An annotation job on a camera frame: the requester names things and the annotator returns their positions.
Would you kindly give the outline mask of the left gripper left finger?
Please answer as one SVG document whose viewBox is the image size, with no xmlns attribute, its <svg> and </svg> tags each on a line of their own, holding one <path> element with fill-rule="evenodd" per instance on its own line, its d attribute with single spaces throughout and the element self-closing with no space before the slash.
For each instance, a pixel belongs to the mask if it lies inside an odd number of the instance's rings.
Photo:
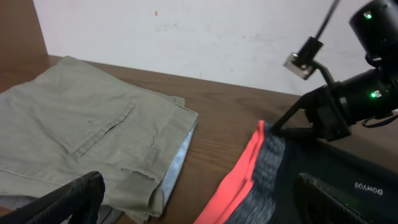
<svg viewBox="0 0 398 224">
<path fill-rule="evenodd" d="M 103 176 L 89 172 L 1 217 L 1 224 L 95 224 L 104 191 Z"/>
</svg>

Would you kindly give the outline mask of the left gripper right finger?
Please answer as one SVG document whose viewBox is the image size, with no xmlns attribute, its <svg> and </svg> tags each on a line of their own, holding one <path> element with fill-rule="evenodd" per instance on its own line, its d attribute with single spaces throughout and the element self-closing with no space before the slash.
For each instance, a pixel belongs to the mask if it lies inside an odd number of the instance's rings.
<svg viewBox="0 0 398 224">
<path fill-rule="evenodd" d="M 329 185 L 307 173 L 294 182 L 294 204 L 305 224 L 370 224 L 359 212 L 333 195 Z"/>
</svg>

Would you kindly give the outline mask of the folded khaki trousers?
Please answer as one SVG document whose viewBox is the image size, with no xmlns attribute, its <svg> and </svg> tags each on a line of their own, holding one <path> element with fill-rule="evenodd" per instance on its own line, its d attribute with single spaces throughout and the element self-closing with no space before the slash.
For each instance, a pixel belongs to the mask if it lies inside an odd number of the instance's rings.
<svg viewBox="0 0 398 224">
<path fill-rule="evenodd" d="M 142 223 L 196 123 L 182 98 L 128 84 L 73 57 L 1 93 L 1 194 L 39 198 L 91 171 L 103 203 Z"/>
</svg>

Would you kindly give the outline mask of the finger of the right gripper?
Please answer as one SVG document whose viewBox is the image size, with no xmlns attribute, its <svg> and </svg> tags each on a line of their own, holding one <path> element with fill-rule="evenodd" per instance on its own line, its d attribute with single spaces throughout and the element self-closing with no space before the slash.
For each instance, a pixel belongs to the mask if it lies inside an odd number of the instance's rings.
<svg viewBox="0 0 398 224">
<path fill-rule="evenodd" d="M 272 127 L 272 133 L 275 136 L 282 136 L 285 138 L 315 138 L 314 128 L 285 128 L 284 124 L 298 111 L 305 110 L 305 116 L 308 121 L 315 117 L 316 112 L 316 94 L 313 90 L 301 96 L 287 112 L 276 122 Z"/>
</svg>

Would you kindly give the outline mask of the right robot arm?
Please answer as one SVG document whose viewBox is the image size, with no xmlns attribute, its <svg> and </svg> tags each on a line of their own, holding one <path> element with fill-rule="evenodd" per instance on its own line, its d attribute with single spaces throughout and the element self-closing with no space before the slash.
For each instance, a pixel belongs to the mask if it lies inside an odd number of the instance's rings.
<svg viewBox="0 0 398 224">
<path fill-rule="evenodd" d="M 315 56 L 322 47 L 320 36 L 333 15 L 331 5 L 316 36 L 309 37 L 284 67 L 306 80 L 316 70 L 326 84 L 301 96 L 273 125 L 272 133 L 291 138 L 322 138 L 334 141 L 351 135 L 358 121 L 365 128 L 385 126 L 397 119 L 397 1 L 373 0 L 359 9 L 349 24 L 363 46 L 371 70 L 343 82 Z"/>
</svg>

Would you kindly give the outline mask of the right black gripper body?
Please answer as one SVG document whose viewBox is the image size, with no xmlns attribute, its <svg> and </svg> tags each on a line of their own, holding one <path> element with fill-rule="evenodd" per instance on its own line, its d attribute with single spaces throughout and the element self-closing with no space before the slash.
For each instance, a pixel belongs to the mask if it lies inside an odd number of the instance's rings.
<svg viewBox="0 0 398 224">
<path fill-rule="evenodd" d="M 305 134 L 327 141 L 351 135 L 358 121 L 367 128 L 384 126 L 396 119 L 397 72 L 375 68 L 322 86 L 303 96 L 303 109 L 312 124 Z"/>
</svg>

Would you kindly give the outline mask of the black leggings red waistband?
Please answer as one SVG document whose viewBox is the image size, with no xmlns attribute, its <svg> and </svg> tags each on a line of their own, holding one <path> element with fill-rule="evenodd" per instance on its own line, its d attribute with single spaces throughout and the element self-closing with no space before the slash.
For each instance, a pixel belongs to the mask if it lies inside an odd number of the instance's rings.
<svg viewBox="0 0 398 224">
<path fill-rule="evenodd" d="M 397 174 L 258 122 L 197 223 L 396 223 Z"/>
</svg>

